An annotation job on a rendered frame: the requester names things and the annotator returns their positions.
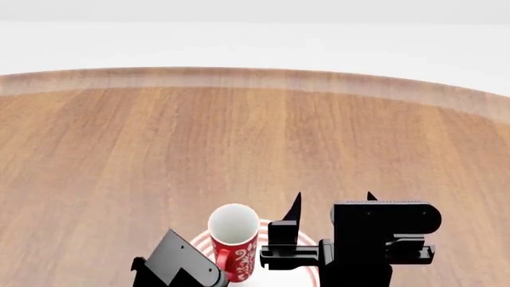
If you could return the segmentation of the white plate with red rings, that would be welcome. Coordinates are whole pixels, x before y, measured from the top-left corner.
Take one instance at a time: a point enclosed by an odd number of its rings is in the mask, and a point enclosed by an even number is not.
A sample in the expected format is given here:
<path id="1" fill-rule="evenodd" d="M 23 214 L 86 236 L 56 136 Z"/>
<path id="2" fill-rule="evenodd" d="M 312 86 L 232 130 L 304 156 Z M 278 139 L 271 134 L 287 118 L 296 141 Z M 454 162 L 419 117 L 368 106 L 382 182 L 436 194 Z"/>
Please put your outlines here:
<path id="1" fill-rule="evenodd" d="M 261 219 L 257 252 L 268 243 L 268 219 Z M 309 236 L 299 231 L 298 246 L 317 246 Z M 210 232 L 203 231 L 190 244 L 214 261 Z M 241 283 L 230 282 L 227 287 L 320 287 L 318 267 L 299 267 L 291 270 L 269 270 L 261 267 L 258 255 L 252 276 Z"/>

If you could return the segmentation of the red mug with white pattern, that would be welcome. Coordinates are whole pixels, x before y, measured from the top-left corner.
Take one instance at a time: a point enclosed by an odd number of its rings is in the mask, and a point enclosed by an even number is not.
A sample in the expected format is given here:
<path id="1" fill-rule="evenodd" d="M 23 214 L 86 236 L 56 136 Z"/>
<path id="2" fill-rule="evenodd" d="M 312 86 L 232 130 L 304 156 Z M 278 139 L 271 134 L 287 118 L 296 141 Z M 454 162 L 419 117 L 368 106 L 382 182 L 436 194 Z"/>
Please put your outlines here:
<path id="1" fill-rule="evenodd" d="M 223 205 L 210 215 L 207 227 L 214 262 L 229 281 L 240 283 L 253 274 L 260 224 L 258 214 L 239 203 Z"/>

